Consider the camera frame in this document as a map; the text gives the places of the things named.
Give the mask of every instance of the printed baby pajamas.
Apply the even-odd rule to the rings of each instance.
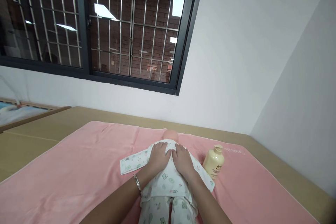
[[[176,142],[171,139],[161,140],[167,142],[166,152],[175,149]],[[137,154],[120,160],[121,174],[133,172],[145,166],[150,158],[153,144]],[[199,173],[203,182],[213,191],[215,183],[202,165],[190,154],[194,169]],[[166,168],[156,175],[141,193],[140,206],[142,208],[139,224],[143,223],[168,223],[169,204],[172,203],[171,223],[195,223],[198,214],[197,204],[191,195],[188,185],[176,170],[171,156]]]

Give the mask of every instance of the lotion bottle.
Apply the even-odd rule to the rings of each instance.
[[[210,149],[203,162],[203,168],[215,180],[219,171],[224,164],[224,156],[222,154],[222,145],[215,145],[214,149]]]

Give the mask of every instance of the bangle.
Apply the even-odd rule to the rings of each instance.
[[[137,184],[137,186],[138,186],[138,188],[139,188],[139,191],[140,191],[140,193],[141,193],[142,190],[141,190],[141,187],[140,187],[139,180],[138,180],[138,178],[137,178],[137,176],[136,176],[135,174],[133,174],[133,177],[135,178],[135,182],[136,182],[136,184]]]

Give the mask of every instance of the white wall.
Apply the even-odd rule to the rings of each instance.
[[[200,0],[178,97],[0,67],[22,99],[249,134],[319,0]],[[0,83],[0,96],[13,97]]]
[[[336,4],[321,0],[251,135],[336,197]]]

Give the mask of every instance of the window frame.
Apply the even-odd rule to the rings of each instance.
[[[90,3],[88,0],[77,0],[79,13],[78,24],[81,37],[80,55],[82,59],[82,68],[52,64],[42,61],[34,61],[30,59],[15,58],[5,55],[0,56],[0,65],[54,75],[86,79],[90,81],[123,85],[178,96],[181,89],[182,78],[189,52],[199,1],[200,0],[184,1],[174,55],[174,64],[171,70],[169,83],[140,79],[114,73],[106,73],[92,69],[89,16]]]

